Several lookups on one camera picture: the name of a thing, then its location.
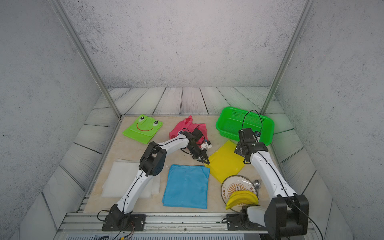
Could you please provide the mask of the white raincoat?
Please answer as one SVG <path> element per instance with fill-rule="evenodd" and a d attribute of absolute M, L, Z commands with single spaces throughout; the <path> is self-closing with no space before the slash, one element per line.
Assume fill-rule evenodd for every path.
<path fill-rule="evenodd" d="M 114 161 L 107 180 L 102 189 L 103 198 L 121 198 L 134 179 L 139 170 L 139 162 L 117 159 Z M 152 195 L 160 192 L 160 176 L 155 176 L 145 187 L 140 199 L 150 199 Z"/>

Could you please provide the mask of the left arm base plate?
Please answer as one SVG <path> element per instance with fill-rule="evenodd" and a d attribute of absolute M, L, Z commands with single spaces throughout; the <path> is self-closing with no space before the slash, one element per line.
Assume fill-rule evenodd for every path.
<path fill-rule="evenodd" d="M 146 215 L 144 214 L 133 214 L 128 217 L 118 217 L 117 220 L 108 214 L 105 219 L 105 223 L 102 226 L 103 232 L 142 232 L 145 227 Z"/>

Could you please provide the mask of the metal spoon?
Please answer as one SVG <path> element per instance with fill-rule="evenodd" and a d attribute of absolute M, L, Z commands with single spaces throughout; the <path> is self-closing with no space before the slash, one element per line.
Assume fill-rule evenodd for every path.
<path fill-rule="evenodd" d="M 261 188 L 261 180 L 254 180 L 253 182 L 255 189 L 260 189 Z"/>

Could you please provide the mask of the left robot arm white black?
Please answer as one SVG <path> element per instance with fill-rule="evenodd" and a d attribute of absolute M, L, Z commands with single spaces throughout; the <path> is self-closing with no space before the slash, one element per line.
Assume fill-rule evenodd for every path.
<path fill-rule="evenodd" d="M 171 140 L 157 144 L 150 142 L 143 153 L 137 175 L 123 197 L 114 204 L 106 216 L 104 226 L 108 230 L 124 229 L 130 222 L 130 216 L 139 196 L 150 180 L 163 170 L 167 155 L 181 149 L 188 149 L 192 158 L 200 163 L 209 164 L 207 148 L 199 144 L 204 135 L 199 129 L 192 132 L 181 131 Z"/>

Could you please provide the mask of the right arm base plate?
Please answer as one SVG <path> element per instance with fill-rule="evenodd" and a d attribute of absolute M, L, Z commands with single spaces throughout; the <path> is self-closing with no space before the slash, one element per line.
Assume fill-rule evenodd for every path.
<path fill-rule="evenodd" d="M 266 231 L 267 229 L 259 224 L 250 222 L 241 214 L 227 214 L 221 221 L 227 226 L 228 231 Z"/>

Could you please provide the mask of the pink rabbit raincoat folded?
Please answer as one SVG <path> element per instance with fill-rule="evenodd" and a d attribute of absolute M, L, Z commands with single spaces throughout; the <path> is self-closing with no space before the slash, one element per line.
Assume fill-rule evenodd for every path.
<path fill-rule="evenodd" d="M 208 130 L 206 124 L 195 124 L 193 123 L 193 117 L 189 116 L 177 123 L 174 129 L 169 133 L 169 138 L 175 138 L 179 132 L 190 132 L 192 133 L 195 129 L 198 129 L 202 132 L 203 136 L 199 139 L 198 144 L 201 145 L 203 142 L 208 141 Z"/>

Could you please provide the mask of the aluminium front rail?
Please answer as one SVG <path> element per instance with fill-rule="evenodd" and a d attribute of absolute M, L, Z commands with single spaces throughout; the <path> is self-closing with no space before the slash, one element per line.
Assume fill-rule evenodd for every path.
<path fill-rule="evenodd" d="M 66 214 L 56 240 L 154 240 L 154 239 L 262 239 L 269 238 L 266 231 L 228 231 L 221 221 L 227 214 L 236 213 L 143 213 L 146 215 L 142 232 L 103 232 L 107 214 Z"/>

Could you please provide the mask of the green frog raincoat folded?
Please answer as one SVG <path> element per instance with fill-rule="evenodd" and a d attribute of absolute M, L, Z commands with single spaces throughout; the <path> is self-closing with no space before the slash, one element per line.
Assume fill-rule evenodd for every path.
<path fill-rule="evenodd" d="M 161 121 L 140 115 L 132 125 L 123 131 L 123 135 L 142 144 L 148 144 L 162 125 Z"/>

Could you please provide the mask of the blue raincoat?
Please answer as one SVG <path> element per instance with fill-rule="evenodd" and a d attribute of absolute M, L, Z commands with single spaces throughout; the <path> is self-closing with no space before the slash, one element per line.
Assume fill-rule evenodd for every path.
<path fill-rule="evenodd" d="M 208 208 L 210 169 L 204 166 L 172 165 L 163 196 L 163 206 Z"/>

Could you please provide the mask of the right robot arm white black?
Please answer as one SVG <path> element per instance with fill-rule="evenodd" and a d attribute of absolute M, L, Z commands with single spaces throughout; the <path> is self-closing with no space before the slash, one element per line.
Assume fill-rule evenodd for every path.
<path fill-rule="evenodd" d="M 257 170 L 270 197 L 266 209 L 256 205 L 243 207 L 240 216 L 244 227 L 265 227 L 272 239 L 306 235 L 309 200 L 291 188 L 272 161 L 268 148 L 258 141 L 252 129 L 239 130 L 235 154 L 244 157 L 244 163 Z"/>

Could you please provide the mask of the round patterned plate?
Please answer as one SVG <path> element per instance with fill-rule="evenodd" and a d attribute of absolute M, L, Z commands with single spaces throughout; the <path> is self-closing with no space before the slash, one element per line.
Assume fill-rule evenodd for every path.
<path fill-rule="evenodd" d="M 252 193 L 256 194 L 258 197 L 258 190 L 255 189 L 255 186 L 251 181 L 249 181 L 247 178 L 240 175 L 230 176 L 224 180 L 220 190 L 220 194 L 225 204 L 225 207 L 231 194 L 236 191 L 251 191 Z M 239 213 L 244 206 L 252 206 L 252 205 L 237 205 L 229 210 Z"/>

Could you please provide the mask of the yellow bananas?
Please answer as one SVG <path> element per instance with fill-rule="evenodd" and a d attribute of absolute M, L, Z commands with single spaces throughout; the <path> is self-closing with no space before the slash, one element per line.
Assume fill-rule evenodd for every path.
<path fill-rule="evenodd" d="M 259 205 L 259 198 L 251 191 L 236 191 L 231 194 L 226 203 L 226 210 L 232 209 L 237 205 Z"/>

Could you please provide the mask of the yellow raincoat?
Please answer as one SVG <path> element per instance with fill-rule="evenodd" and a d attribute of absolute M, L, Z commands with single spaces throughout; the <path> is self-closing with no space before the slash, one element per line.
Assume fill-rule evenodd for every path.
<path fill-rule="evenodd" d="M 237 175 L 245 166 L 244 158 L 235 154 L 236 144 L 228 140 L 216 152 L 209 156 L 210 174 L 221 184 L 230 176 Z"/>

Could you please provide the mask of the left frame post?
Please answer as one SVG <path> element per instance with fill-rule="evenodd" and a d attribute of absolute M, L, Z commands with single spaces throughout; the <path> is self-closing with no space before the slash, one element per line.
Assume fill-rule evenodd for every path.
<path fill-rule="evenodd" d="M 97 71 L 92 59 L 90 58 L 84 44 L 82 43 L 78 33 L 76 32 L 75 28 L 73 27 L 61 1 L 59 0 L 49 0 L 49 3 L 51 4 L 53 10 L 55 11 L 57 17 L 59 18 L 59 21 L 61 22 L 62 26 L 64 27 L 66 33 L 70 37 L 71 41 L 75 45 L 81 59 L 85 63 L 86 67 L 88 68 L 89 72 L 91 73 L 94 81 L 98 85 L 100 91 L 102 92 L 104 98 L 106 99 L 107 103 L 112 108 L 113 112 L 117 116 L 118 119 L 122 118 L 122 114 L 117 108 L 115 101 L 111 97 L 109 91 L 107 90 L 99 72 Z"/>

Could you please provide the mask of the green plastic basket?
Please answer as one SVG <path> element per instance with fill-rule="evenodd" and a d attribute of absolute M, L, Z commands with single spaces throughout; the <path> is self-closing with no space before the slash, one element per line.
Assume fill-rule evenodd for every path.
<path fill-rule="evenodd" d="M 216 128 L 221 136 L 235 141 L 239 141 L 239 130 L 250 128 L 253 132 L 260 132 L 259 141 L 268 146 L 273 141 L 275 123 L 255 111 L 248 113 L 246 110 L 226 107 L 218 118 Z"/>

